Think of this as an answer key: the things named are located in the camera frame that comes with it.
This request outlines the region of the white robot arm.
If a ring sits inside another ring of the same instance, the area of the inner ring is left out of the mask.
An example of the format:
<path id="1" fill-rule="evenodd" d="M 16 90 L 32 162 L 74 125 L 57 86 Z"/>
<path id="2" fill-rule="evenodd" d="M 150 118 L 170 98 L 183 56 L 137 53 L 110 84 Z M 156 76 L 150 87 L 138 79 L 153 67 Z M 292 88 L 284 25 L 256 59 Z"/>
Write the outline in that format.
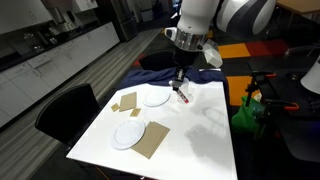
<path id="1" fill-rule="evenodd" d="M 259 34 L 271 19 L 277 0 L 182 0 L 180 19 L 176 27 L 165 29 L 174 43 L 174 62 L 177 65 L 174 91 L 182 86 L 186 68 L 203 53 L 208 64 L 219 68 L 222 58 L 207 39 L 211 22 L 216 18 L 219 30 L 234 38 L 250 38 Z"/>

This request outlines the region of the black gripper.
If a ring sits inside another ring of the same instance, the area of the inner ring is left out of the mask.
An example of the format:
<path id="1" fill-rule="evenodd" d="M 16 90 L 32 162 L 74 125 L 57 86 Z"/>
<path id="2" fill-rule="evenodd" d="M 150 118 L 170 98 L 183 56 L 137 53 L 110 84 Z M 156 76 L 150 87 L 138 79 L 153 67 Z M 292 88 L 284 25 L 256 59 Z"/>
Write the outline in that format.
<path id="1" fill-rule="evenodd" d="M 177 65 L 175 79 L 177 81 L 182 81 L 185 77 L 186 68 L 194 64 L 195 59 L 199 55 L 198 52 L 189 52 L 184 51 L 179 48 L 176 48 L 173 54 L 173 61 Z M 178 91 L 178 89 L 184 88 L 184 80 L 182 82 L 177 83 L 175 80 L 171 81 L 171 86 L 174 91 Z"/>

